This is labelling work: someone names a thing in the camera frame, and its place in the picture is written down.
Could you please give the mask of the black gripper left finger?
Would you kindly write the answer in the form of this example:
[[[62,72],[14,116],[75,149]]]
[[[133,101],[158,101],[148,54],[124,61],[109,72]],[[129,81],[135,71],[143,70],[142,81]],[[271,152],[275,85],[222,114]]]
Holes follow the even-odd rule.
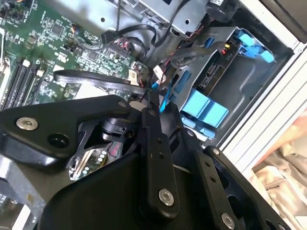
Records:
[[[146,90],[138,106],[141,110],[107,95],[2,111],[0,153],[12,161],[8,182],[19,199],[41,218],[52,197],[74,183],[68,178],[70,165],[114,142],[123,145],[120,158],[133,153],[171,158],[158,93]]]

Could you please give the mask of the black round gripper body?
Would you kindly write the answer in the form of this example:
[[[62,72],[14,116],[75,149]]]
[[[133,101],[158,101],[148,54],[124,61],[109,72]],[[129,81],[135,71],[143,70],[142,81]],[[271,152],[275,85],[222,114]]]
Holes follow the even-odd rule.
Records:
[[[58,191],[40,230],[210,230],[190,173],[170,157],[126,155]]]

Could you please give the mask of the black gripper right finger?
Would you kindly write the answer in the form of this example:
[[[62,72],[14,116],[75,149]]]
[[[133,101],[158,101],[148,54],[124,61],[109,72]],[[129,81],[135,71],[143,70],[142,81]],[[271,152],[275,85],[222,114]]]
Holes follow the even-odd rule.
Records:
[[[201,224],[209,230],[286,230],[288,225],[216,147],[202,148],[185,128],[177,106],[169,103],[160,115],[168,135],[172,161],[190,174]]]

